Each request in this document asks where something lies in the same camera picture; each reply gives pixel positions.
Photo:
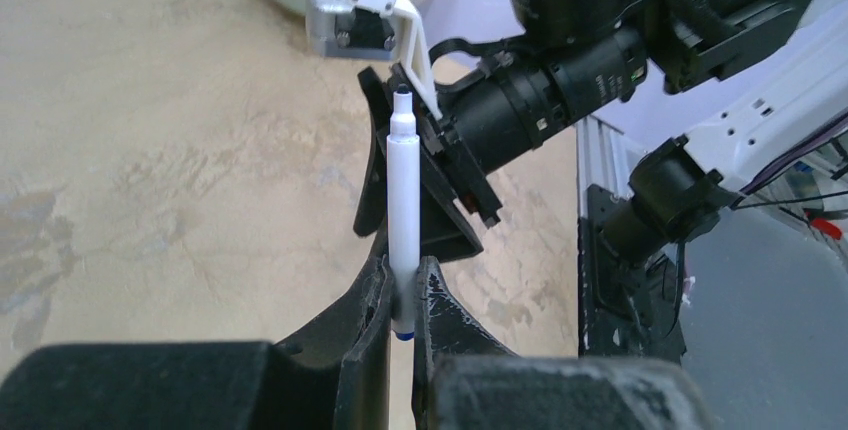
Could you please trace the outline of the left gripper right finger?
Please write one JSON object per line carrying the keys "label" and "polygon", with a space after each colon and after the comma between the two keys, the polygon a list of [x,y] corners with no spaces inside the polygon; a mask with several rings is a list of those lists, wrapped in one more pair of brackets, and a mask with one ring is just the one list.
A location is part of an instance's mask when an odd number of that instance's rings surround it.
{"label": "left gripper right finger", "polygon": [[677,365],[631,357],[522,357],[454,297],[422,259],[411,408],[419,429],[710,429]]}

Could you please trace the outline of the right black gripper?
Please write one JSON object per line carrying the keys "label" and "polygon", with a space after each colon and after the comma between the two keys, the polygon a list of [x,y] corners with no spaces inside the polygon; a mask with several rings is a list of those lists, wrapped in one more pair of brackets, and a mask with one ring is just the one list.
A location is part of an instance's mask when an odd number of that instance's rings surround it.
{"label": "right black gripper", "polygon": [[[364,181],[353,221],[359,237],[386,234],[387,137],[393,92],[408,79],[395,67],[382,80],[372,67],[357,75],[370,116],[370,148]],[[449,123],[428,116],[423,101],[413,96],[413,111],[421,137],[421,252],[442,262],[472,258],[483,245],[457,208],[479,213],[486,224],[497,222],[500,201],[485,180],[470,150]]]}

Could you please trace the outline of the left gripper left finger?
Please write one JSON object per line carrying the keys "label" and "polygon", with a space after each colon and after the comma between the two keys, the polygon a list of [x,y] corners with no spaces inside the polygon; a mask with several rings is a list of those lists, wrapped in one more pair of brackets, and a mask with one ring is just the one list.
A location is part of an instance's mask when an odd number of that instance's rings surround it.
{"label": "left gripper left finger", "polygon": [[392,279],[378,258],[272,343],[63,344],[1,386],[5,429],[385,429]]}

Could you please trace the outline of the white pen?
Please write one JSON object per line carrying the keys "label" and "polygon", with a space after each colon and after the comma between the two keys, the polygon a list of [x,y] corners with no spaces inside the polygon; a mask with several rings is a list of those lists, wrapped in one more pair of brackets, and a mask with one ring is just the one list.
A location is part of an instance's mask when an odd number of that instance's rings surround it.
{"label": "white pen", "polygon": [[420,263],[420,139],[413,94],[402,84],[393,94],[386,138],[389,267],[395,283],[392,329],[401,341],[415,334],[415,285]]}

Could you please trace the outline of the aluminium frame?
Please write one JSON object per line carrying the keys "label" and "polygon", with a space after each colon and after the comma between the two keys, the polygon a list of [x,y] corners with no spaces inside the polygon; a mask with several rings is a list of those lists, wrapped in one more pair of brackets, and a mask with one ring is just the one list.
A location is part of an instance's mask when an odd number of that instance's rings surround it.
{"label": "aluminium frame", "polygon": [[589,116],[575,126],[577,136],[578,209],[587,217],[588,189],[598,185],[614,196],[630,198],[632,170],[647,154],[638,142],[602,120]]}

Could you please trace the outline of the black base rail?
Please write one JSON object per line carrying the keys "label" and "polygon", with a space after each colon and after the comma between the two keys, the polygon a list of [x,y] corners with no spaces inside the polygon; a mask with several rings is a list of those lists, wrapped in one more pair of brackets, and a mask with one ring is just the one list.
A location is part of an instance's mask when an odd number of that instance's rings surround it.
{"label": "black base rail", "polygon": [[658,251],[631,264],[616,256],[602,225],[624,202],[592,184],[580,218],[578,355],[656,358],[679,365],[687,351],[680,323],[685,251]]}

